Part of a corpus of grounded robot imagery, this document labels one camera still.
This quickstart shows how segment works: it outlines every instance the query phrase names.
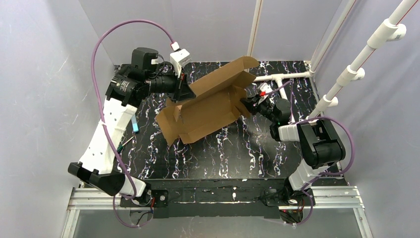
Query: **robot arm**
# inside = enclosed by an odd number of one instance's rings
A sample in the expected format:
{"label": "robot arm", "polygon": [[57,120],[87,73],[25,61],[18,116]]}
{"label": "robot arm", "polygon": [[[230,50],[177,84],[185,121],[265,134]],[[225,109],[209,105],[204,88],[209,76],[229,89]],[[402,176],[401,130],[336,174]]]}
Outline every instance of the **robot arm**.
{"label": "robot arm", "polygon": [[299,141],[302,149],[302,161],[292,175],[286,178],[279,197],[283,201],[301,200],[305,190],[311,187],[311,181],[322,172],[345,158],[346,152],[331,121],[315,119],[309,122],[288,124],[291,115],[290,102],[278,99],[275,104],[267,98],[271,88],[263,83],[258,87],[258,94],[242,99],[242,103],[253,115],[262,114],[269,119],[271,137],[276,141]]}
{"label": "robot arm", "polygon": [[[103,111],[115,147],[120,143],[137,108],[151,93],[166,93],[174,102],[195,98],[182,71],[182,67],[189,62],[189,53],[183,49],[170,56],[171,63],[163,62],[158,69],[158,52],[137,48],[132,53],[131,64],[123,64],[111,80]],[[163,72],[166,65],[173,70]],[[70,163],[68,172],[111,196],[118,193],[144,196],[144,191],[149,189],[148,185],[140,179],[132,178],[137,191],[134,194],[127,176],[113,170],[114,158],[100,121],[85,153],[78,163]]]}

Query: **white bracket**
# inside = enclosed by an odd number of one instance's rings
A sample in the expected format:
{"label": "white bracket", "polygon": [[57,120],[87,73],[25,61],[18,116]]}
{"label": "white bracket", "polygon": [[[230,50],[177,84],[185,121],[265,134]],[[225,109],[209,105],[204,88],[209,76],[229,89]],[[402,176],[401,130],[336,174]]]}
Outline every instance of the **white bracket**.
{"label": "white bracket", "polygon": [[301,190],[302,187],[309,183],[311,180],[319,176],[320,173],[328,169],[329,166],[322,166],[318,169],[312,169],[305,160],[301,161],[296,171],[289,176],[289,182],[294,191]]}
{"label": "white bracket", "polygon": [[367,45],[373,49],[378,49],[387,41],[401,40],[405,36],[406,32],[407,28],[404,24],[393,25],[389,22],[389,18],[387,18],[371,35],[367,41]]}
{"label": "white bracket", "polygon": [[341,87],[347,86],[351,81],[360,80],[365,77],[365,70],[359,68],[357,71],[354,71],[350,68],[350,65],[341,73],[337,78],[337,84]]}
{"label": "white bracket", "polygon": [[[270,93],[272,91],[273,90],[271,89],[270,85],[268,85],[267,83],[262,83],[257,88],[258,93],[265,92],[267,94],[267,93]],[[260,100],[258,101],[258,104],[262,103],[267,97],[268,97],[268,95],[265,95],[262,98],[260,98]]]}
{"label": "white bracket", "polygon": [[[137,108],[131,105],[122,106],[121,101],[111,98],[104,102],[104,117],[106,128],[115,147],[120,143],[127,124],[136,113]],[[99,174],[109,174],[112,171],[114,152],[109,145],[104,132],[103,122],[100,120],[95,133],[79,162],[82,167],[93,172],[98,170]]]}

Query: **open cardboard box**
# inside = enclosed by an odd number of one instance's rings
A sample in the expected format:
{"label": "open cardboard box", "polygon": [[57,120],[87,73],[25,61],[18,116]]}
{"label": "open cardboard box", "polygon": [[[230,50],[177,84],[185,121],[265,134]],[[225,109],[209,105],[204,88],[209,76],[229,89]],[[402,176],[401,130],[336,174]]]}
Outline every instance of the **open cardboard box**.
{"label": "open cardboard box", "polygon": [[244,70],[258,65],[252,57],[240,57],[190,84],[196,98],[179,103],[166,100],[156,121],[168,145],[178,137],[184,144],[196,142],[233,123],[240,115],[249,117],[251,114],[240,99],[246,98],[245,88],[255,76]]}

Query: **wire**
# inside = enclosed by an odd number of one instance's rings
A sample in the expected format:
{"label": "wire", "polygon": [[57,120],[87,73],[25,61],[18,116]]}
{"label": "wire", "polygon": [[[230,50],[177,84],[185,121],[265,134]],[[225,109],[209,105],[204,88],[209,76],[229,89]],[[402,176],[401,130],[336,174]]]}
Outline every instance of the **wire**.
{"label": "wire", "polygon": [[150,214],[150,213],[152,213],[152,212],[145,212],[145,213],[143,213],[143,214],[140,216],[140,219],[137,221],[136,226],[142,227],[142,226],[144,226],[145,224],[147,224],[147,223],[151,220],[151,218],[150,218],[150,220],[147,220],[147,221],[145,221],[143,224],[139,225],[139,223],[140,223],[141,219],[143,218],[143,216],[144,216],[144,215],[146,215],[146,214]]}
{"label": "wire", "polygon": [[411,8],[413,8],[413,6],[414,5],[416,5],[416,3],[418,2],[419,0],[417,0],[411,7],[410,7],[410,9],[408,9],[408,11],[406,12],[406,14],[404,14],[404,16],[403,17],[401,17],[401,19],[397,22],[397,24],[396,25],[398,25],[398,24],[400,24],[400,22],[404,19],[404,17],[408,14],[408,12],[411,10]]}
{"label": "wire", "polygon": [[334,38],[337,36],[338,31],[340,30],[341,26],[343,25],[344,21],[346,20],[347,16],[349,15],[349,13],[352,10],[352,8],[355,5],[355,3],[356,3],[356,0],[353,2],[353,5],[350,7],[349,11],[347,12],[346,16],[344,17],[343,21],[341,22],[340,26],[338,27],[337,31],[335,32],[334,36],[332,37],[331,42],[328,44],[327,48],[325,49],[324,54],[322,54],[322,57],[319,59],[318,64],[314,68],[314,72],[316,71],[316,68],[318,68],[318,65],[321,62],[322,58],[324,58],[325,53],[328,51],[328,48],[330,47],[331,43],[334,41]]}
{"label": "wire", "polygon": [[376,51],[376,49],[373,49],[373,51],[370,53],[370,55],[365,59],[365,61],[363,61],[363,63],[359,66],[359,68],[361,68],[362,66],[363,66],[363,64],[365,64],[365,62],[366,62],[366,60],[368,60],[369,59],[369,57],[373,54],[373,52],[375,52]]}
{"label": "wire", "polygon": [[150,197],[149,201],[148,201],[146,204],[144,204],[144,205],[139,205],[139,206],[141,206],[141,207],[145,207],[145,206],[149,205],[149,204],[151,203],[151,201],[152,201],[152,200],[153,200],[153,198],[152,198],[152,197]]}
{"label": "wire", "polygon": [[278,87],[278,88],[274,89],[273,91],[271,91],[271,92],[269,92],[269,93],[264,94],[264,96],[268,96],[268,95],[271,95],[271,94],[273,94],[273,93],[275,93],[275,92],[278,92],[280,89],[284,88],[284,86],[286,86],[286,85],[287,85],[287,84],[289,84],[289,83],[292,83],[292,81],[291,81],[291,80],[289,80],[289,81],[285,82],[285,83],[284,83],[283,85],[281,85],[280,87]]}
{"label": "wire", "polygon": [[118,213],[117,213],[117,209],[116,209],[116,207],[115,207],[115,196],[112,198],[112,209],[114,210],[114,213],[115,213],[115,216],[117,217],[117,219],[118,219],[118,221],[121,223],[121,224],[123,224],[123,225],[125,225],[126,227],[129,227],[129,228],[136,228],[136,227],[138,227],[137,225],[130,225],[130,224],[127,224],[127,223],[125,223],[119,216],[118,216]]}
{"label": "wire", "polygon": [[130,176],[130,174],[129,174],[129,172],[127,171],[127,168],[125,167],[125,165],[124,165],[124,162],[122,161],[122,159],[121,159],[121,157],[120,157],[120,155],[119,155],[119,153],[117,152],[117,149],[115,148],[115,146],[114,146],[114,143],[112,142],[112,139],[111,139],[111,137],[110,137],[110,135],[109,135],[109,133],[108,133],[108,129],[107,129],[107,127],[106,127],[106,123],[105,123],[105,117],[104,117],[104,112],[103,112],[103,105],[102,105],[102,99],[101,99],[101,94],[100,94],[100,92],[99,92],[99,88],[98,88],[98,82],[97,82],[97,80],[96,80],[96,76],[95,76],[95,57],[96,57],[96,53],[97,53],[97,51],[98,51],[98,48],[99,48],[99,45],[101,45],[101,43],[102,43],[102,41],[105,39],[105,37],[107,36],[107,35],[109,35],[112,31],[114,31],[115,29],[117,29],[118,27],[120,27],[120,26],[123,26],[123,25],[126,25],[126,24],[129,24],[129,23],[135,23],[135,22],[139,22],[139,23],[148,23],[148,24],[151,24],[151,25],[154,25],[154,26],[157,26],[158,28],[160,28],[162,31],[164,31],[165,32],[165,34],[168,36],[168,38],[170,39],[170,41],[171,41],[171,43],[174,43],[175,41],[174,41],[174,39],[172,38],[172,36],[169,34],[169,32],[166,30],[166,29],[164,29],[161,25],[159,25],[159,24],[157,24],[157,23],[155,23],[155,22],[152,22],[152,21],[149,21],[149,20],[143,20],[143,19],[138,19],[138,20],[129,20],[129,21],[124,21],[124,22],[121,22],[121,23],[119,23],[119,24],[117,24],[117,25],[115,25],[115,26],[113,26],[111,29],[109,29],[108,31],[106,31],[99,39],[98,39],[98,41],[96,42],[96,45],[95,45],[95,47],[94,47],[94,49],[93,49],[93,52],[92,52],[92,58],[91,58],[91,74],[92,74],[92,82],[93,82],[93,85],[94,85],[94,88],[95,88],[95,93],[96,93],[96,98],[97,98],[97,100],[98,100],[98,108],[99,108],[99,114],[100,114],[100,116],[101,116],[101,121],[102,121],[102,126],[103,126],[103,128],[104,128],[104,132],[105,132],[105,136],[106,136],[106,139],[108,140],[108,143],[109,143],[109,145],[111,146],[111,149],[112,149],[112,151],[114,152],[114,154],[115,154],[115,157],[117,158],[117,161],[119,162],[119,164],[120,164],[120,166],[121,166],[121,169],[124,171],[124,174],[127,176],[127,178],[128,178],[128,180],[130,181],[130,184],[131,184],[131,186],[133,187],[133,190],[134,190],[134,193],[133,193],[133,195],[132,196],[129,196],[129,195],[122,195],[123,197],[125,197],[125,198],[134,198],[135,196],[136,196],[136,194],[137,194],[137,190],[136,190],[136,186],[135,186],[135,184],[134,184],[134,181],[133,181],[133,179],[131,178],[131,176]]}
{"label": "wire", "polygon": [[289,218],[291,218],[295,223],[299,223],[298,221],[296,221],[296,219],[294,218],[294,217],[292,217],[292,215],[290,215],[289,213],[287,213],[287,212],[285,212],[285,211],[282,211],[282,210],[279,210],[281,213],[283,213],[283,214],[285,214],[285,215],[287,215],[287,216],[289,216]]}
{"label": "wire", "polygon": [[290,85],[290,121],[292,120],[292,118],[293,118],[293,110],[292,110],[292,108],[293,108],[293,99],[292,99],[292,97],[293,97],[293,80],[291,80],[292,81],[292,84]]}
{"label": "wire", "polygon": [[160,69],[159,69],[159,72],[157,72],[156,73],[156,75],[155,76],[153,76],[153,77],[151,77],[150,79],[155,79],[155,78],[157,78],[160,74],[162,74],[162,72],[163,72],[163,69],[165,68],[165,59],[163,58],[163,56],[162,55],[157,55],[157,56],[159,56],[161,59],[162,59],[162,66],[160,67]]}
{"label": "wire", "polygon": [[[355,158],[355,146],[354,146],[354,141],[353,141],[353,137],[352,137],[352,135],[350,134],[350,131],[342,124],[342,123],[340,123],[340,122],[338,122],[336,119],[333,119],[333,118],[330,118],[330,117],[326,117],[326,116],[322,116],[322,117],[316,117],[316,118],[312,118],[312,119],[307,119],[307,120],[303,120],[303,121],[300,121],[300,122],[298,122],[298,123],[304,123],[304,122],[309,122],[309,121],[313,121],[313,120],[315,120],[315,119],[327,119],[327,120],[330,120],[330,121],[333,121],[334,123],[336,123],[337,125],[339,125],[343,130],[344,130],[344,132],[347,134],[347,136],[349,137],[349,141],[350,141],[350,148],[351,148],[351,157],[350,157],[350,161],[349,161],[349,164],[347,165],[347,167],[345,168],[345,169],[343,169],[342,171],[340,171],[340,172],[338,172],[338,173],[328,173],[328,172],[323,172],[323,173],[321,173],[320,175],[333,175],[333,176],[337,176],[337,175],[342,175],[342,174],[344,174],[345,172],[347,172],[349,169],[350,169],[350,167],[353,165],[353,162],[354,162],[354,158]],[[318,177],[315,177],[314,179],[312,179],[311,181],[309,181],[308,183],[306,183],[306,184],[304,184],[303,185],[303,187],[302,187],[302,193],[304,194],[304,195],[306,195],[308,198],[309,198],[309,202],[311,202],[311,208],[309,209],[309,214],[305,217],[305,219],[303,219],[301,222],[299,222],[299,223],[296,223],[296,225],[301,225],[301,224],[303,224],[303,223],[305,223],[308,219],[309,219],[309,217],[311,216],[311,214],[312,214],[312,211],[313,211],[313,209],[314,209],[314,202],[312,201],[312,198],[311,198],[311,196],[309,195],[309,193],[307,193],[306,191],[305,191],[305,189],[310,185],[310,184],[312,184],[313,182],[315,182],[317,179],[319,178],[319,176]]]}
{"label": "wire", "polygon": [[150,205],[150,212],[153,213],[153,205],[155,204],[155,197],[153,197],[152,204]]}
{"label": "wire", "polygon": [[305,200],[302,199],[302,208],[298,209],[298,212],[302,212],[304,207],[305,207]]}

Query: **white connector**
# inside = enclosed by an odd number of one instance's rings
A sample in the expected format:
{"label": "white connector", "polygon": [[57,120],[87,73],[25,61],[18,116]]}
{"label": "white connector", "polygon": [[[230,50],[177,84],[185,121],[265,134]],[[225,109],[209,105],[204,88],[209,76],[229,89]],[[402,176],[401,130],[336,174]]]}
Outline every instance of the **white connector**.
{"label": "white connector", "polygon": [[[262,83],[257,87],[257,92],[258,93],[265,92],[267,94],[267,93],[270,93],[272,91],[273,91],[272,88],[267,83]],[[260,98],[260,100],[258,101],[258,104],[262,103],[267,97],[268,97],[268,95]]]}
{"label": "white connector", "polygon": [[174,67],[175,75],[178,76],[178,78],[181,76],[181,70],[182,67],[184,67],[186,64],[191,62],[190,53],[186,49],[182,49],[180,51],[173,52],[169,55],[170,62]]}
{"label": "white connector", "polygon": [[173,49],[173,51],[179,50],[180,48],[178,42],[175,41],[174,43],[172,43],[171,48]]}

